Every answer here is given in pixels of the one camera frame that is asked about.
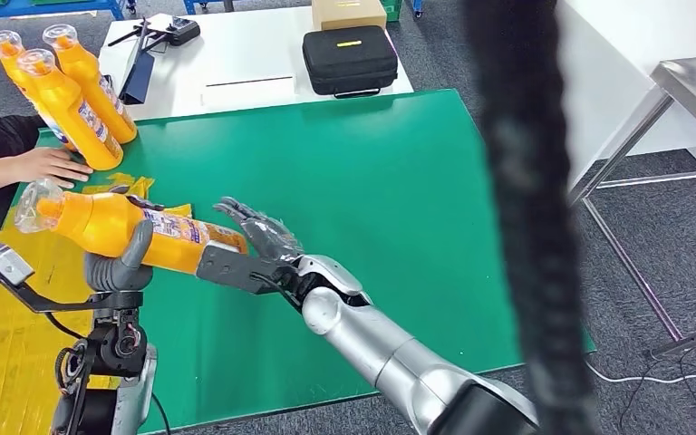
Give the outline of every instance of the bottle cap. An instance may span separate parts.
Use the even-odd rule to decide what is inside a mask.
[[[70,24],[55,24],[43,30],[42,39],[54,50],[65,50],[79,43],[76,29]]]
[[[25,188],[14,212],[14,226],[23,233],[35,233],[57,226],[63,214],[63,190],[50,179],[39,179]]]
[[[17,56],[23,51],[23,40],[17,32],[0,30],[0,59]]]
[[[17,66],[36,77],[46,75],[55,68],[54,54],[49,50],[34,48],[17,57]]]

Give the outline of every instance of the black case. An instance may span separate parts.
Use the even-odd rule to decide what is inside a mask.
[[[337,98],[379,93],[396,80],[399,67],[377,25],[305,34],[303,57],[314,92]]]

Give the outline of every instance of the human hand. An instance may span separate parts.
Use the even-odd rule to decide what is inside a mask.
[[[65,189],[72,189],[73,183],[65,179],[86,181],[92,168],[71,161],[71,154],[56,148],[34,148],[28,152],[9,158],[9,170],[15,181],[26,183],[48,178]]]
[[[228,215],[244,230],[260,257],[291,262],[304,253],[300,242],[281,221],[231,197],[223,197],[214,208]]]

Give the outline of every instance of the yellow plastic bottle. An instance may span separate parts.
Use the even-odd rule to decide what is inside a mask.
[[[54,55],[36,48],[17,57],[17,65],[30,74],[36,94],[46,110],[70,138],[92,169],[119,166],[121,145],[82,97],[82,90],[54,66]]]
[[[46,123],[46,126],[52,130],[54,136],[57,137],[63,146],[68,150],[76,151],[76,147],[68,140],[68,137],[63,133],[57,123],[54,122],[49,111],[44,107],[44,104],[36,93],[36,89],[33,87],[30,75],[17,67],[17,56],[24,51],[23,40],[17,32],[0,30],[0,61],[2,66],[4,66],[6,75],[12,79],[12,82],[14,82],[17,89],[23,93],[24,97],[31,102],[39,116],[41,116]]]
[[[63,192],[49,179],[29,184],[20,197],[14,225],[24,233],[49,229],[101,256],[120,256],[135,226],[153,222],[153,239],[142,260],[145,265],[195,274],[204,246],[210,241],[247,253],[244,236],[232,229],[143,209],[118,193]]]
[[[54,49],[63,73],[82,87],[84,99],[111,129],[113,137],[119,143],[134,140],[137,127],[111,84],[100,74],[97,58],[79,43],[76,29],[68,24],[51,25],[44,29],[43,40]]]

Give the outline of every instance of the cardboard box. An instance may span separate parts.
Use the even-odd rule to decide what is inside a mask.
[[[380,0],[312,0],[315,30],[362,25],[385,28],[387,15]]]

